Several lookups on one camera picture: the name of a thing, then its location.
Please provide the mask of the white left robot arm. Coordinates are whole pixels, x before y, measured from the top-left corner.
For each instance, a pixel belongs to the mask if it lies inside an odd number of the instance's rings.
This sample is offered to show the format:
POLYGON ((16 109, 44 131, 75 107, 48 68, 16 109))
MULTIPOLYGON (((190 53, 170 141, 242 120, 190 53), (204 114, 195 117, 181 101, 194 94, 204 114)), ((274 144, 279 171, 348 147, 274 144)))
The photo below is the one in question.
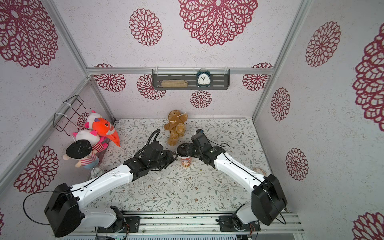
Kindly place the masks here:
POLYGON ((160 130, 155 130, 143 148, 116 168, 80 184, 63 183, 51 191, 44 213, 48 226, 57 238, 65 237, 78 228, 105 229, 108 233, 127 228, 127 221, 118 207, 88 208, 88 204, 105 193, 146 176, 150 171, 161 171, 172 164, 178 155, 157 141, 160 130))

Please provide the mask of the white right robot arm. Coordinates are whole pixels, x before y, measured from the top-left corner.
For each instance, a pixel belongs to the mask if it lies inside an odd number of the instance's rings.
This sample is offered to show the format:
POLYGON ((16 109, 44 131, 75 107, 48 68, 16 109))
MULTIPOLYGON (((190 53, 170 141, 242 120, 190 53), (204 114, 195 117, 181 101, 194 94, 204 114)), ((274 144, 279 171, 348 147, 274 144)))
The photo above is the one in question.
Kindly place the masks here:
POLYGON ((197 158, 204 164, 227 174, 241 185, 251 196, 251 202, 240 206, 232 214, 232 225, 238 231, 243 231, 246 225, 259 221, 269 226, 274 220, 286 224, 282 216, 288 204, 278 178, 272 174, 264 176, 247 168, 235 160, 226 150, 226 143, 217 144, 209 140, 204 131, 198 129, 191 137, 190 143, 178 146, 177 152, 183 157, 197 158))

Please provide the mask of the paper milk tea cup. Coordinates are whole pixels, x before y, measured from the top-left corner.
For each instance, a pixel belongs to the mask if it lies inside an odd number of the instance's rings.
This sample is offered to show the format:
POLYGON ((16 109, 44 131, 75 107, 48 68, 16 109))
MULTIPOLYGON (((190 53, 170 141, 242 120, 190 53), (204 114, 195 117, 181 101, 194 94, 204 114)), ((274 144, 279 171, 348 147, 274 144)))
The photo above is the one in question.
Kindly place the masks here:
POLYGON ((189 168, 192 164, 192 157, 180 157, 181 160, 181 166, 184 168, 189 168))

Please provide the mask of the black cup lid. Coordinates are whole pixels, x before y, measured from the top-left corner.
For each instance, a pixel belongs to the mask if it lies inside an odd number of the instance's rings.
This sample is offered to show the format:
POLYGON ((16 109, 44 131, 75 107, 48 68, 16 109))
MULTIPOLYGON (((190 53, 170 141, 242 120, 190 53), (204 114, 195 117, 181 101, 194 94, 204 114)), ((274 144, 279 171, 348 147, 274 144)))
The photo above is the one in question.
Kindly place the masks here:
POLYGON ((193 157, 195 154, 195 146, 192 143, 184 143, 178 146, 177 154, 181 158, 193 157))

